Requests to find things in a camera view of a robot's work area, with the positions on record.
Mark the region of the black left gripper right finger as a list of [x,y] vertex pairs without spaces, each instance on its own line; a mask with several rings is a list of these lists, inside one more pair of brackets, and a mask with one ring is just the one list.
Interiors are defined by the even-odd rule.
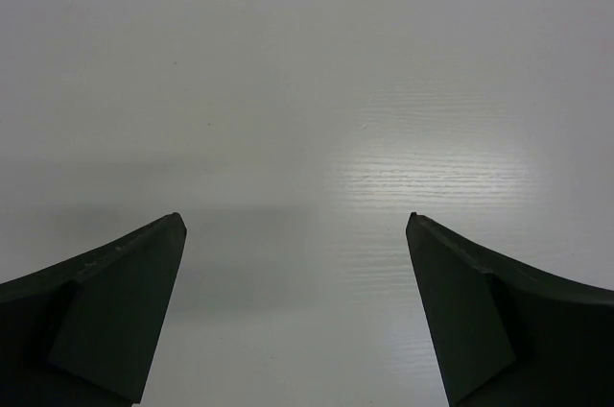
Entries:
[[613,293],[412,213],[406,236],[451,406],[610,406]]

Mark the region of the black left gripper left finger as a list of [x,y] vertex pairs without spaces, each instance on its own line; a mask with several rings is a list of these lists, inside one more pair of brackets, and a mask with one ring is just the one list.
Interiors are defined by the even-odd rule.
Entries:
[[2,283],[2,405],[140,403],[186,237],[171,213]]

